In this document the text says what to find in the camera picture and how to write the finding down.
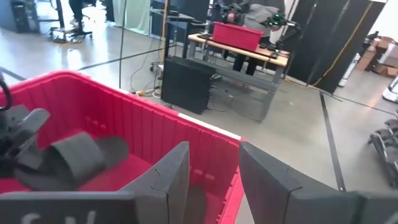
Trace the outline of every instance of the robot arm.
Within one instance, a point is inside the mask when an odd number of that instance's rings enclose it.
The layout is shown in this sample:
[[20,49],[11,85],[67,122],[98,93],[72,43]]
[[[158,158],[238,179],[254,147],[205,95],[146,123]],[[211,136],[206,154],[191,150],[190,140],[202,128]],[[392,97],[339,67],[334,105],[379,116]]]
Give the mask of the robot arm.
[[283,41],[293,37],[294,35],[300,33],[301,31],[300,24],[293,21],[288,21],[287,19],[284,18],[283,14],[274,14],[272,17],[269,17],[265,22],[263,22],[262,25],[264,25],[265,27],[288,26],[294,28],[292,30],[288,30],[284,35],[282,35],[279,38],[279,40],[276,41],[275,44],[268,45],[267,49],[275,53],[279,53],[282,50]]

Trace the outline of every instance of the yellow cable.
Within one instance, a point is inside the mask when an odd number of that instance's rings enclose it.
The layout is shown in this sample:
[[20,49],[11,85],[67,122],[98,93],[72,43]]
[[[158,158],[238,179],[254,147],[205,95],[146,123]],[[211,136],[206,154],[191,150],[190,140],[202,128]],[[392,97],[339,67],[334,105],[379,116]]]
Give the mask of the yellow cable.
[[333,69],[333,67],[336,65],[336,62],[338,61],[338,59],[340,58],[341,54],[344,52],[345,48],[348,46],[348,44],[351,42],[352,38],[354,37],[356,31],[358,30],[359,26],[362,24],[363,20],[365,19],[366,15],[368,14],[370,8],[372,7],[373,2],[371,2],[368,7],[365,10],[365,13],[362,15],[361,20],[359,20],[358,24],[356,25],[353,33],[351,34],[351,36],[349,37],[349,39],[347,40],[346,44],[344,45],[344,47],[340,50],[340,53],[337,55],[337,57],[335,58],[335,61],[332,63],[332,65],[330,66],[330,68],[318,79],[318,81],[316,83],[313,84],[313,86],[316,86],[317,84],[319,84],[319,82],[329,74],[329,72]]
[[160,38],[161,45],[160,48],[161,50],[161,56],[160,56],[160,63],[163,63],[165,58],[164,58],[164,44],[165,44],[165,30],[166,30],[166,19],[167,19],[167,9],[169,8],[169,0],[165,0],[164,2],[164,11],[163,11],[163,24],[162,24],[162,37]]

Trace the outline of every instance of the black floor line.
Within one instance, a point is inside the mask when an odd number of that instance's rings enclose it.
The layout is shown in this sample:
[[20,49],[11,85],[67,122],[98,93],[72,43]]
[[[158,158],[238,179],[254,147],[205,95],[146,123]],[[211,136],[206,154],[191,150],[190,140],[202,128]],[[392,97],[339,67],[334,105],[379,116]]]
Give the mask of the black floor line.
[[12,72],[12,71],[4,68],[4,67],[0,67],[0,72],[2,72],[4,74],[7,74],[7,75],[11,76],[12,78],[15,78],[16,80],[19,80],[19,81],[26,80],[26,78],[24,78],[22,76],[19,76],[19,75],[15,74],[14,72]]
[[373,107],[373,106],[369,106],[369,105],[366,105],[366,104],[364,104],[364,103],[360,103],[360,102],[357,102],[357,101],[354,101],[354,100],[350,100],[350,99],[347,99],[347,98],[342,97],[342,96],[337,96],[337,95],[333,95],[333,96],[336,97],[336,98],[342,99],[342,100],[346,100],[346,101],[355,103],[355,104],[357,104],[357,105],[365,106],[365,107],[367,107],[367,108],[371,108],[371,109],[374,109],[374,110],[383,112],[383,113],[395,115],[394,113],[391,113],[391,112],[388,112],[388,111],[385,111],[385,110],[382,110],[382,109],[379,109],[379,108],[375,108],[375,107]]
[[333,170],[335,171],[337,188],[339,191],[345,192],[346,186],[344,184],[343,173],[341,172],[340,161],[338,160],[335,139],[333,137],[333,131],[331,130],[331,124],[326,108],[325,96],[322,92],[319,92],[323,110],[323,117],[325,118],[326,133],[328,135],[328,142],[330,148],[331,162],[333,163]]
[[98,67],[98,66],[101,66],[101,65],[106,65],[106,64],[109,64],[109,63],[112,63],[112,62],[118,62],[118,61],[124,60],[124,59],[129,59],[129,58],[133,58],[133,57],[137,57],[137,56],[149,54],[149,53],[156,52],[156,51],[160,51],[160,50],[163,50],[163,49],[164,49],[164,48],[162,48],[162,49],[155,49],[155,50],[148,50],[148,51],[146,51],[146,52],[142,52],[142,53],[138,53],[138,54],[134,54],[134,55],[125,56],[125,57],[118,58],[118,59],[109,60],[109,61],[107,61],[107,62],[101,62],[101,63],[97,63],[97,64],[94,64],[94,65],[84,66],[84,67],[82,67],[82,68],[79,68],[78,71],[82,71],[82,70],[86,70],[86,69],[89,69],[89,68]]

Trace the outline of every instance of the black curtain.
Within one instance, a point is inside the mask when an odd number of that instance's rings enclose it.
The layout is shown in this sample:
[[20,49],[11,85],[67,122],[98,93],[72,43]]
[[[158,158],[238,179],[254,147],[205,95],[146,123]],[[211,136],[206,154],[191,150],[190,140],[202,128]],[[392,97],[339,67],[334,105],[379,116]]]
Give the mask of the black curtain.
[[[285,49],[292,53],[287,74],[333,93],[385,5],[373,2],[357,27],[371,2],[301,0],[293,21],[299,22],[303,31],[301,36],[285,45]],[[355,35],[350,38],[355,28]],[[328,75],[321,79],[326,71]]]

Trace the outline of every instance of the cable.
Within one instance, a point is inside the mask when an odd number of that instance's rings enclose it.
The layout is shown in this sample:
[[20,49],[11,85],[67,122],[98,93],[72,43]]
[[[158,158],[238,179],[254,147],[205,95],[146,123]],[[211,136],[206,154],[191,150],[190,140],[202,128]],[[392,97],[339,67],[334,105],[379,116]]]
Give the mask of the cable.
[[214,110],[214,111],[217,111],[217,112],[220,112],[220,113],[224,113],[224,112],[229,111],[229,109],[226,109],[226,110],[219,110],[219,109],[217,109],[217,108],[216,108],[216,105],[215,105],[216,94],[215,94],[213,91],[210,91],[210,93],[211,93],[210,96],[211,96],[211,98],[212,98],[211,104],[213,105],[213,108],[209,108],[209,109]]
[[[154,43],[154,39],[152,38],[152,40],[150,41],[149,50],[152,48],[152,44],[153,44],[153,43]],[[149,55],[149,53],[145,55],[145,58],[144,58],[144,61],[143,61],[142,64],[141,64],[141,67],[139,67],[139,68],[138,68],[135,72],[133,72],[133,73],[131,74],[131,76],[130,76],[130,90],[131,90],[131,91],[132,91],[132,89],[133,89],[133,88],[132,88],[132,77],[144,67],[145,62],[147,61],[148,55]]]
[[147,94],[150,94],[149,96],[153,96],[154,98],[160,99],[162,91],[160,90],[160,88],[154,88],[146,90],[143,93],[136,93],[136,94],[141,96],[148,96]]
[[[214,104],[215,93],[214,93],[213,91],[211,91],[211,93],[212,93],[212,97],[213,97],[213,102],[212,102],[213,108],[214,108],[213,110],[215,110],[215,111],[217,111],[217,112],[221,112],[221,113],[229,111],[229,110],[218,110],[218,109],[216,109],[216,108],[215,108],[215,104]],[[225,102],[223,102],[223,103],[224,103],[227,107],[231,108],[232,111],[234,111],[237,115],[240,115],[240,116],[242,116],[243,118],[247,118],[247,119],[250,119],[250,120],[252,120],[252,121],[258,122],[258,120],[249,118],[249,117],[247,117],[247,116],[241,114],[240,112],[236,111],[236,110],[233,108],[233,106],[232,106],[233,100],[234,100],[237,96],[241,96],[242,94],[243,94],[243,93],[237,94],[237,95],[231,95],[230,101],[229,101],[228,103],[225,103]]]
[[318,85],[321,80],[327,76],[329,74],[329,72],[335,67],[336,62],[338,61],[338,59],[340,59],[341,54],[344,52],[344,50],[347,48],[348,44],[351,42],[351,40],[353,39],[356,31],[358,30],[359,26],[362,24],[363,20],[365,19],[365,17],[367,16],[369,10],[371,9],[373,5],[373,2],[371,1],[368,5],[368,7],[365,10],[365,13],[362,15],[362,18],[359,20],[358,24],[356,25],[354,31],[351,33],[351,36],[349,37],[349,39],[347,40],[347,42],[345,43],[344,47],[340,50],[339,54],[337,55],[337,57],[335,58],[335,61],[332,63],[332,65],[329,67],[329,69],[318,79],[317,82],[315,82],[313,84],[313,86]]
[[122,57],[123,57],[123,40],[124,40],[124,26],[126,25],[126,8],[127,0],[124,0],[123,6],[123,21],[122,21],[122,40],[120,43],[120,56],[119,56],[119,88],[122,88]]

